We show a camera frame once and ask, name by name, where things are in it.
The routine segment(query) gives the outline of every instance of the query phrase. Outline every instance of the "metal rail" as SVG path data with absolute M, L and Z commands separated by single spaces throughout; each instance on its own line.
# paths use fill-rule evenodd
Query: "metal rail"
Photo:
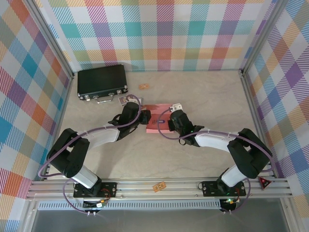
M 63 54 L 57 40 L 55 39 L 52 31 L 50 30 L 45 18 L 43 17 L 39 7 L 37 6 L 35 0 L 23 0 L 24 4 L 26 5 L 27 9 L 29 10 L 31 16 L 37 23 L 40 32 L 43 34 L 44 38 L 50 45 L 53 53 L 57 57 L 58 61 L 63 67 L 63 70 L 66 72 L 66 75 L 73 79 L 74 72 L 67 61 L 65 55 Z
M 258 38 L 257 43 L 255 44 L 252 52 L 250 53 L 247 62 L 243 68 L 244 73 L 247 73 L 250 67 L 254 64 L 258 54 L 260 53 L 262 47 L 264 46 L 265 41 L 268 39 L 270 33 L 274 29 L 277 20 L 279 19 L 281 13 L 283 12 L 285 6 L 289 0 L 279 0 L 277 1 L 273 11 L 271 12 L 271 15 L 269 19 L 267 20 L 264 28 L 262 29 L 262 32 Z
M 261 120 L 258 116 L 257 108 L 256 105 L 254 104 L 253 100 L 253 95 L 250 92 L 250 86 L 246 77 L 246 73 L 242 73 L 239 71 L 239 76 L 240 80 L 244 89 L 244 93 L 247 98 L 247 102 L 252 114 L 252 118 L 254 121 L 254 125 L 258 134 L 258 137 L 261 139 L 261 141 L 266 144 L 267 146 L 269 145 L 267 142 L 267 139 L 265 137 L 263 128 L 262 128 L 262 123 Z M 274 175 L 278 176 L 278 172 L 276 169 L 274 169 Z M 302 223 L 302 219 L 297 211 L 296 204 L 294 201 L 294 198 L 280 198 L 281 204 L 282 204 L 282 209 L 285 214 L 285 218 L 287 220 L 287 224 L 290 228 L 291 231 L 293 232 L 305 232 L 305 228 Z
M 189 200 L 189 199 L 226 199 L 226 197 L 203 197 L 198 184 L 202 181 L 216 181 L 217 178 L 134 178 L 105 179 L 103 182 L 117 182 L 117 194 L 111 201 L 117 200 Z M 292 196 L 286 179 L 269 177 L 273 183 L 265 190 L 261 189 L 257 179 L 251 180 L 251 198 L 289 198 Z M 66 179 L 34 181 L 27 200 L 63 200 L 62 187 Z M 154 192 L 153 186 L 164 181 L 167 187 Z M 66 196 L 73 199 L 73 183 L 66 186 Z

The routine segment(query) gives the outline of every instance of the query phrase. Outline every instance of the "black briefcase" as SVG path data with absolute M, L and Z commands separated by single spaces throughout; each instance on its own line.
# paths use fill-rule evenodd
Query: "black briefcase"
M 77 95 L 80 100 L 97 99 L 98 103 L 111 102 L 114 95 L 127 91 L 126 72 L 122 64 L 77 73 Z

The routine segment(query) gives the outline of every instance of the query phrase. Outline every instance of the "small orange object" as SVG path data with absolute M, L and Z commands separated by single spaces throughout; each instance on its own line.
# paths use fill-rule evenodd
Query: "small orange object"
M 166 188 L 166 184 L 165 184 L 164 181 L 153 186 L 154 192 L 158 192 L 158 191 L 165 189 L 165 188 Z
M 142 89 L 148 89 L 149 88 L 149 84 L 141 84 L 139 85 L 139 89 L 142 90 Z

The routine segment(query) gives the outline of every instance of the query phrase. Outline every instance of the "briefcase handle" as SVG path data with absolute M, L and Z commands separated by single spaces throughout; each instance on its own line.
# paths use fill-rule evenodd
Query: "briefcase handle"
M 98 104 L 101 104 L 104 102 L 111 102 L 114 99 L 114 95 L 115 95 L 114 93 L 109 93 L 108 96 L 112 97 L 112 99 L 109 99 L 109 100 L 98 101 L 98 98 L 95 98 L 95 99 L 97 99 Z

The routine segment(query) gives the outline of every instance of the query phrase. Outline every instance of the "colorful plaid wall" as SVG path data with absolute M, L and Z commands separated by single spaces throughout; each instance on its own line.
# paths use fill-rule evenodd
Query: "colorful plaid wall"
M 264 16 L 264 18 L 263 18 L 263 20 L 262 20 L 262 22 L 261 22 L 261 24 L 260 24 L 258 30 L 256 31 L 253 40 L 251 41 L 251 44 L 250 44 L 250 46 L 249 46 L 249 49 L 247 50 L 247 53 L 246 53 L 246 55 L 245 55 L 245 58 L 243 59 L 243 61 L 242 61 L 242 63 L 241 63 L 240 69 L 243 69 L 243 68 L 244 68 L 244 66 L 245 66 L 245 64 L 246 64 L 246 62 L 247 62 L 247 60 L 248 60 L 248 57 L 250 56 L 250 54 L 251 54 L 251 52 L 252 52 L 254 46 L 256 45 L 256 42 L 258 41 L 258 39 L 259 39 L 259 37 L 260 37 L 260 34 L 261 34 L 261 32 L 262 32 L 264 26 L 266 25 L 266 22 L 267 22 L 267 20 L 269 19 L 269 17 L 270 17 L 270 15 L 271 15 L 271 13 L 272 13 L 272 11 L 273 11 L 273 9 L 274 9 L 274 7 L 275 7 L 277 1 L 278 1 L 278 0 L 272 0 L 272 1 L 271 1 L 271 4 L 270 4 L 270 6 L 269 6 L 269 8 L 268 8 L 268 10 L 267 10 L 267 12 L 266 12 L 266 14 L 265 14 L 265 16 Z
M 123 63 L 128 71 L 239 69 L 270 3 L 37 0 L 75 70 Z
M 249 71 L 280 176 L 309 230 L 309 0 L 290 0 Z
M 69 78 L 22 0 L 0 0 L 0 232 L 15 232 Z

